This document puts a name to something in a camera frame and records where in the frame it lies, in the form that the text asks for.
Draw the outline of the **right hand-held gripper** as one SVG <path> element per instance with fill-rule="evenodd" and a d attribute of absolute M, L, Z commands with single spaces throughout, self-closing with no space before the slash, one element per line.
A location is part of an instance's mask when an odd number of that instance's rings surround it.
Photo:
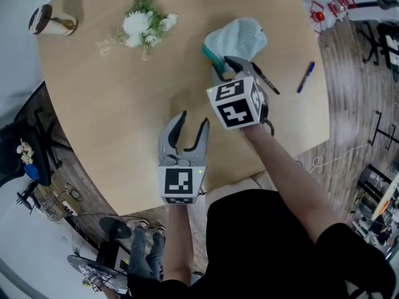
<path fill-rule="evenodd" d="M 207 89 L 210 104 L 224 129 L 264 124 L 274 135 L 274 126 L 268 119 L 269 98 L 261 87 L 255 65 L 234 56 L 224 56 L 224 60 L 235 75 L 225 78 L 218 66 L 212 63 L 213 86 Z"/>

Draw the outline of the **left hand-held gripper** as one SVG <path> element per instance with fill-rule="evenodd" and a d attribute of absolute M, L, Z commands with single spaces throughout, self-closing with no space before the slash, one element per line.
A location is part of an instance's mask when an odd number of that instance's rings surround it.
<path fill-rule="evenodd" d="M 159 195 L 169 205 L 194 204 L 206 172 L 204 164 L 210 128 L 207 118 L 200 125 L 194 145 L 183 150 L 184 158 L 174 156 L 178 154 L 176 144 L 186 114 L 185 110 L 172 118 L 158 137 L 158 155 L 165 156 L 157 167 Z"/>

